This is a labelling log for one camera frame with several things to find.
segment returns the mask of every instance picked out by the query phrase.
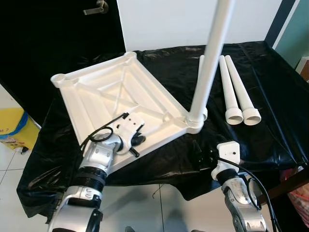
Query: black plastic sheet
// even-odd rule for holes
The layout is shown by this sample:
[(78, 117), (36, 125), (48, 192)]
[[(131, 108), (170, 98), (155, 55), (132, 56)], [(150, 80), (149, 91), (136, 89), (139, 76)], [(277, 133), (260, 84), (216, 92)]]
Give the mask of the black plastic sheet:
[[(204, 48), (186, 46), (137, 54), (138, 60), (189, 111)], [(240, 144), (241, 165), (252, 171), (308, 164), (309, 85), (265, 42), (226, 44), (222, 54), (232, 57), (262, 121), (255, 126), (226, 123), (218, 68), (207, 103), (208, 119), (201, 132), (185, 134), (114, 172), (107, 179), (108, 185), (167, 183), (190, 200), (219, 186), (210, 175), (209, 154), (218, 143), (229, 140)], [(120, 55), (84, 58), (74, 66), (80, 69)], [(58, 92), (17, 187), (28, 217), (49, 216), (80, 161), (78, 142)]]

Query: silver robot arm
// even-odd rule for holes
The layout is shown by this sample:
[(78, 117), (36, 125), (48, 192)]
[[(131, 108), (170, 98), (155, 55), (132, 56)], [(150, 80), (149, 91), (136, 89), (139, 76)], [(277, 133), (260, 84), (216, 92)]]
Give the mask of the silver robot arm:
[(92, 142), (49, 223), (48, 232), (99, 232), (103, 219), (99, 210), (102, 190), (110, 174), (113, 157), (116, 153), (129, 151), (138, 157), (139, 153), (132, 145), (145, 140), (138, 133), (144, 121), (135, 113), (128, 115), (117, 122), (114, 133), (96, 134), (94, 139), (90, 139)]
[[(99, 134), (103, 139), (109, 134)], [(98, 232), (103, 214), (99, 211), (102, 190), (113, 155), (122, 141), (113, 134), (104, 142), (91, 142), (72, 185), (64, 194), (48, 232)]]
[[(239, 164), (239, 144), (235, 141), (217, 146), (219, 157)], [(218, 161), (211, 175), (222, 185), (225, 204), (232, 214), (236, 232), (266, 232), (267, 226), (260, 211), (252, 203), (247, 186), (237, 174), (239, 169), (233, 165)]]

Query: black wire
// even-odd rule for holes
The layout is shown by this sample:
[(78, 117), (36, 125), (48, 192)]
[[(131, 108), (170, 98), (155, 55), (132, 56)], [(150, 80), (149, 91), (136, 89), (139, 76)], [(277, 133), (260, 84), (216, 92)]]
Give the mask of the black wire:
[(107, 137), (105, 137), (105, 138), (103, 138), (103, 139), (95, 139), (95, 138), (92, 137), (92, 136), (88, 136), (88, 137), (89, 137), (89, 140), (91, 140), (92, 142), (95, 142), (95, 143), (99, 143), (99, 142), (103, 142), (103, 141), (108, 140), (109, 138), (111, 138), (111, 137), (112, 137), (112, 134), (114, 133), (114, 131), (112, 130), (111, 127), (103, 127), (103, 128), (102, 128), (102, 130), (105, 130), (105, 129), (109, 129), (109, 130), (111, 131), (110, 134), (109, 134)]
[(255, 200), (254, 200), (254, 199), (252, 198), (252, 196), (251, 196), (251, 191), (250, 191), (249, 184), (250, 184), (250, 181), (252, 181), (252, 180), (254, 180), (254, 181), (256, 182), (256, 179), (254, 179), (253, 177), (250, 177), (250, 178), (247, 180), (247, 182), (246, 182), (246, 186), (247, 186), (247, 190), (248, 190), (248, 195), (249, 195), (249, 198), (250, 198), (252, 204), (255, 206), (255, 208), (256, 208), (257, 210), (261, 210), (262, 207), (261, 207), (261, 204), (259, 203), (259, 200), (256, 199), (256, 201), (257, 201), (257, 204), (256, 204), (256, 203), (255, 203)]
[(218, 160), (221, 160), (221, 161), (223, 161), (223, 162), (225, 162), (225, 163), (229, 163), (229, 164), (231, 164), (231, 165), (233, 165), (233, 166), (238, 167), (239, 169), (242, 169), (242, 170), (246, 171), (250, 176), (252, 176), (252, 177), (255, 179), (255, 181), (256, 181), (256, 183), (258, 184), (258, 186), (260, 187), (262, 193), (263, 193), (263, 194), (265, 195), (265, 197), (266, 197), (266, 202), (267, 202), (268, 209), (269, 209), (269, 214), (270, 214), (270, 219), (271, 219), (271, 224), (272, 224), (273, 232), (276, 232), (276, 231), (277, 231), (276, 226), (277, 226), (279, 232), (282, 232), (282, 231), (281, 231), (281, 228), (280, 228), (280, 226), (279, 226), (279, 224), (278, 224), (278, 221), (277, 221), (277, 219), (276, 219), (274, 210), (273, 210), (273, 208), (272, 208), (269, 195), (268, 195), (268, 193), (267, 193), (265, 187), (264, 187), (263, 184), (261, 183), (261, 181), (260, 181), (252, 172), (250, 172), (248, 169), (243, 168), (243, 167), (241, 167), (240, 165), (238, 165), (238, 164), (236, 164), (236, 163), (234, 163), (234, 162), (231, 162), (231, 161), (229, 161), (229, 160), (225, 160), (225, 159), (220, 158), (220, 157), (218, 157)]
[[(88, 135), (87, 138), (85, 138), (85, 140), (81, 143), (80, 145), (80, 149), (82, 150), (82, 154), (84, 154), (84, 151), (85, 151), (85, 148), (86, 148), (86, 145), (87, 143), (89, 142), (89, 140), (93, 141), (93, 142), (103, 142), (107, 139), (109, 139), (112, 134), (113, 134), (113, 130), (111, 127), (108, 127), (108, 125), (112, 124), (113, 122), (117, 121), (118, 119), (120, 118), (126, 118), (127, 116), (129, 115), (129, 113), (123, 113), (121, 114), (120, 116), (114, 118), (112, 121), (106, 123), (105, 125), (101, 126), (100, 128), (96, 129), (94, 132), (92, 132), (90, 135)], [(103, 139), (95, 139), (93, 136), (98, 133), (100, 130), (103, 130), (103, 129), (109, 129), (111, 131), (111, 133), (109, 134), (109, 136), (107, 136), (106, 138), (103, 138)]]

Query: white pvc pipe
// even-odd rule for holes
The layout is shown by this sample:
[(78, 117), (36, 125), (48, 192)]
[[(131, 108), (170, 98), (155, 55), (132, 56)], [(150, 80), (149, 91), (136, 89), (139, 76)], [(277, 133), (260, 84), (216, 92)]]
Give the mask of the white pvc pipe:
[(201, 75), (202, 65), (203, 65), (203, 62), (204, 62), (204, 57), (205, 57), (204, 55), (201, 55), (201, 56), (199, 57), (197, 78), (199, 78), (199, 76)]
[(203, 126), (203, 112), (205, 112), (234, 5), (235, 0), (218, 1), (209, 41), (204, 53), (205, 58), (200, 76), (197, 79), (191, 110), (186, 119), (188, 125), (192, 128), (201, 128)]
[(238, 108), (231, 77), (228, 73), (224, 56), (220, 56), (219, 64), (226, 106), (225, 119), (228, 124), (237, 125), (243, 121), (243, 117), (241, 110)]
[(228, 55), (225, 57), (225, 60), (238, 97), (240, 107), (242, 109), (243, 121), (246, 125), (249, 126), (256, 125), (261, 121), (261, 115), (258, 110), (254, 108), (231, 57)]

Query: yellow container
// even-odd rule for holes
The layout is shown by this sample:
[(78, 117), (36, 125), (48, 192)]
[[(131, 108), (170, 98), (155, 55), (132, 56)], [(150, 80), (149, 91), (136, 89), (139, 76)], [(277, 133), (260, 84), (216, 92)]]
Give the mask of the yellow container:
[(0, 142), (14, 149), (33, 149), (39, 129), (21, 108), (0, 109)]

